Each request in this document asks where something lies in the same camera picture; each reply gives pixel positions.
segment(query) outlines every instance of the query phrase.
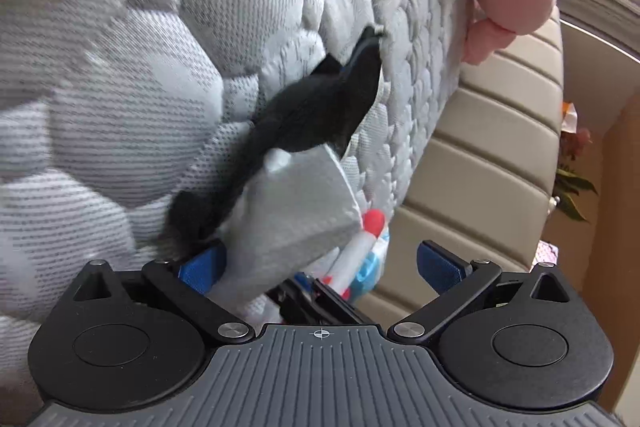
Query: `mattress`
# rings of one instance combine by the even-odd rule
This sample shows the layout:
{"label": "mattress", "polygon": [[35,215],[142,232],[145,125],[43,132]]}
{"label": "mattress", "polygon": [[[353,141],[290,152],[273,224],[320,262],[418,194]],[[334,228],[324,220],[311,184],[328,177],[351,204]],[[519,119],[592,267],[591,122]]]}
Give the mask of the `mattress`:
{"label": "mattress", "polygon": [[0,0],[0,423],[38,406],[26,352],[89,259],[170,255],[180,190],[224,184],[252,116],[382,29],[381,96],[341,159],[391,216],[456,88],[468,0]]}

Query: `plush toy arm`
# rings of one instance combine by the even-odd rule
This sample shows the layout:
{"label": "plush toy arm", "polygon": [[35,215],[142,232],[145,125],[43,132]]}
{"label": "plush toy arm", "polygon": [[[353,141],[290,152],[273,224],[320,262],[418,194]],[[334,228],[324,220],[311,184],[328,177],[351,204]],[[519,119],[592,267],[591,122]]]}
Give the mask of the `plush toy arm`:
{"label": "plush toy arm", "polygon": [[465,53],[462,61],[477,66],[496,50],[506,48],[516,34],[498,26],[491,19],[474,22],[466,33]]}

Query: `crosshair marking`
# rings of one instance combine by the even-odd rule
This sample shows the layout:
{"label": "crosshair marking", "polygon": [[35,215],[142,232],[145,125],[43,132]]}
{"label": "crosshair marking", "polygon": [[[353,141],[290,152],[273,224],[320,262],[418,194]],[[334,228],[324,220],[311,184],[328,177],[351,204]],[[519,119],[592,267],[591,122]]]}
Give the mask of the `crosshair marking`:
{"label": "crosshair marking", "polygon": [[333,333],[329,333],[329,331],[327,330],[316,330],[310,334],[313,335],[316,339],[325,339],[329,335],[332,335]]}

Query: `red flower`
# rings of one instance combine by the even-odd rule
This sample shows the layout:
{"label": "red flower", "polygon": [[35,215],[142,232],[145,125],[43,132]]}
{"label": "red flower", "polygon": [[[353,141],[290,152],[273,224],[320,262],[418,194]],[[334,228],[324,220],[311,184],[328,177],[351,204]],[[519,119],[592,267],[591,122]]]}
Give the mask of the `red flower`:
{"label": "red flower", "polygon": [[590,143],[591,133],[585,127],[579,127],[576,133],[564,132],[560,136],[560,155],[575,160]]}

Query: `beige sofa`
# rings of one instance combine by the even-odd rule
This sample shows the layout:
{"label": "beige sofa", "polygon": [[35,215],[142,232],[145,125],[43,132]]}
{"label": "beige sofa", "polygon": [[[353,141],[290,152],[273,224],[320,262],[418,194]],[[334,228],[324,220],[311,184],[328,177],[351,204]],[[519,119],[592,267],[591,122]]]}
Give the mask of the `beige sofa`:
{"label": "beige sofa", "polygon": [[561,124],[558,10],[481,66],[465,66],[391,222],[385,273],[358,306],[388,327],[436,295],[415,267],[433,239],[466,260],[528,271],[545,223]]}

